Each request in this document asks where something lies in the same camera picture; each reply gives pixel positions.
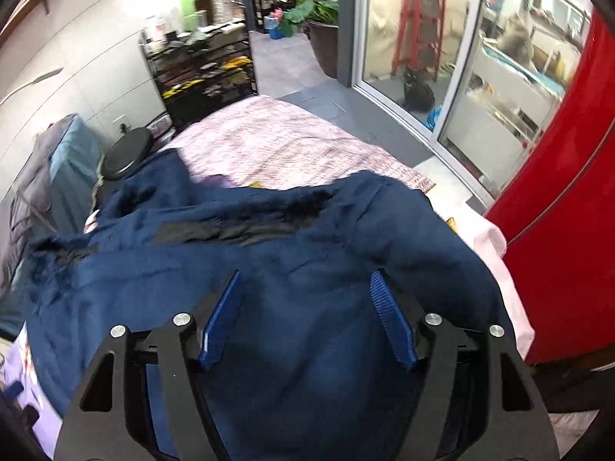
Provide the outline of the navy blue puffer jacket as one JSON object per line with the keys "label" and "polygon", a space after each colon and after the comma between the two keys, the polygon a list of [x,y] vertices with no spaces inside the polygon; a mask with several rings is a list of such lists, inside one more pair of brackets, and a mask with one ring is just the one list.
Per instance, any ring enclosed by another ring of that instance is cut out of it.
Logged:
{"label": "navy blue puffer jacket", "polygon": [[511,328],[499,287],[422,192],[370,172],[288,191],[207,187],[178,153],[125,180],[87,234],[30,252],[28,341],[64,413],[111,327],[148,330],[239,272],[222,361],[198,377],[236,460],[387,459],[421,373],[396,361],[370,297],[384,270],[454,326]]}

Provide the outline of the purple floral bed sheet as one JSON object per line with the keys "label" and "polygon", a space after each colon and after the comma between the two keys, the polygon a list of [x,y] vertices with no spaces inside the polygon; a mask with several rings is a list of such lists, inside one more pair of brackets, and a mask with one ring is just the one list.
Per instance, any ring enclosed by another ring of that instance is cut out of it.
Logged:
{"label": "purple floral bed sheet", "polygon": [[63,421],[38,383],[26,326],[22,327],[16,340],[2,351],[1,355],[4,357],[1,364],[1,384],[12,385],[13,382],[19,382],[23,386],[23,391],[17,397],[17,404],[22,408],[32,406],[38,412],[33,433],[44,453],[52,459]]}

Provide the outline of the gold shiny jacket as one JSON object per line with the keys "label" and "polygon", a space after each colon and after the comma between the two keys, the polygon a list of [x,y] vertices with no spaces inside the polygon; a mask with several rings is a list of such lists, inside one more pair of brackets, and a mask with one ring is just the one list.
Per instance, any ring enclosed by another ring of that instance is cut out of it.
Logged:
{"label": "gold shiny jacket", "polygon": [[[250,188],[263,188],[263,186],[258,181],[253,181],[248,184]],[[453,217],[449,217],[445,223],[447,223],[448,227],[451,228],[452,231],[458,232],[458,226]]]}

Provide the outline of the grey blanket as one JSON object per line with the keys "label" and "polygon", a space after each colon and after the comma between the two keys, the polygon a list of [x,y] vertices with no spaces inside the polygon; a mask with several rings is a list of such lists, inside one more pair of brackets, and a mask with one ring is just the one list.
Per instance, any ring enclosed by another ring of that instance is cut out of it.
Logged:
{"label": "grey blanket", "polygon": [[35,216],[50,209],[51,158],[76,119],[76,113],[68,114],[37,136],[28,160],[1,201],[1,295],[13,281]]}

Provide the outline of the massage bed with teal cover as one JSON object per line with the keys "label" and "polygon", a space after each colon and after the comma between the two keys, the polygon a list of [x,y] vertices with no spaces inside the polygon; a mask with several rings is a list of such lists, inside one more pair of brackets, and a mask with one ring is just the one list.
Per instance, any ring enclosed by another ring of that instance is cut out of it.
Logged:
{"label": "massage bed with teal cover", "polygon": [[2,338],[10,342],[15,340],[24,323],[29,246],[49,235],[72,235],[82,231],[91,212],[102,155],[98,136],[77,115],[51,158],[50,209],[42,216],[35,216],[13,281],[1,296]]}

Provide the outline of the black round stool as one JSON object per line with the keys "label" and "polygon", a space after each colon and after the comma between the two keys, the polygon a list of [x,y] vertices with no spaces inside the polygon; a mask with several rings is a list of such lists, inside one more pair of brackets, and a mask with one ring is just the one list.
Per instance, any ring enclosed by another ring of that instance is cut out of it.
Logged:
{"label": "black round stool", "polygon": [[128,177],[149,155],[153,135],[144,127],[127,131],[104,155],[100,175],[110,181]]}

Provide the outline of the pink white knit blanket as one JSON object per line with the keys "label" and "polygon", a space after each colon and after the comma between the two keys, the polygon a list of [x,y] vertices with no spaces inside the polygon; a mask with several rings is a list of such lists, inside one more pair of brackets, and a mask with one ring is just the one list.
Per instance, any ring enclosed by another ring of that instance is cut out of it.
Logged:
{"label": "pink white knit blanket", "polygon": [[226,108],[139,164],[89,222],[83,336],[97,345],[115,323],[157,325],[241,270],[237,345],[277,358],[382,352],[369,280],[384,269],[426,310],[468,329],[497,323],[526,354],[535,331],[502,260],[505,238],[422,182],[291,104]]}

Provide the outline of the black cat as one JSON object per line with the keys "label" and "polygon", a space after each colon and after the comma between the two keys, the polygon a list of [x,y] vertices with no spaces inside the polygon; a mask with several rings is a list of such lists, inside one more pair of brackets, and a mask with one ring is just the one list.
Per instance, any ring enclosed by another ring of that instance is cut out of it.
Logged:
{"label": "black cat", "polygon": [[404,69],[404,107],[417,113],[428,113],[434,104],[432,88],[417,71],[407,66]]}

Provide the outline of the white floor lamp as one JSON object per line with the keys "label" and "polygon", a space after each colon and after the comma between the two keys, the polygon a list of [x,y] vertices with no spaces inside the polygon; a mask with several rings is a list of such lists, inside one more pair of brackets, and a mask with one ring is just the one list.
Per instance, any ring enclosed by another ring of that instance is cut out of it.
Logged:
{"label": "white floor lamp", "polygon": [[49,72],[47,72],[45,74],[41,74],[40,76],[35,77],[31,81],[29,81],[27,83],[24,83],[23,85],[18,86],[17,88],[15,88],[14,90],[9,92],[8,94],[6,94],[2,98],[2,100],[0,101],[0,106],[2,107],[9,99],[13,98],[13,96],[15,96],[16,94],[19,94],[20,92],[26,90],[26,88],[30,88],[31,86],[34,86],[34,85],[37,85],[38,83],[46,81],[47,79],[50,79],[50,78],[58,75],[61,72],[63,72],[63,68],[62,67],[54,69],[52,71],[49,71]]}

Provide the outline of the red ladder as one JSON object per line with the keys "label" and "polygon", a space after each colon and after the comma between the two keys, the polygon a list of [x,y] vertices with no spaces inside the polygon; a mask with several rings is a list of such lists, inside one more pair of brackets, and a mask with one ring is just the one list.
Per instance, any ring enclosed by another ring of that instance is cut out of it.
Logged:
{"label": "red ladder", "polygon": [[391,74],[408,67],[437,80],[446,0],[401,0]]}

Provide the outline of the potted green plant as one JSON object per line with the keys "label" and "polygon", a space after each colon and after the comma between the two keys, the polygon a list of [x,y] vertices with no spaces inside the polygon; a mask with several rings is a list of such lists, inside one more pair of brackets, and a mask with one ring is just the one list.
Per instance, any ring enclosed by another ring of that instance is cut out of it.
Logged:
{"label": "potted green plant", "polygon": [[332,79],[338,77],[338,0],[297,0],[281,12],[278,27],[284,36],[303,30],[322,72]]}

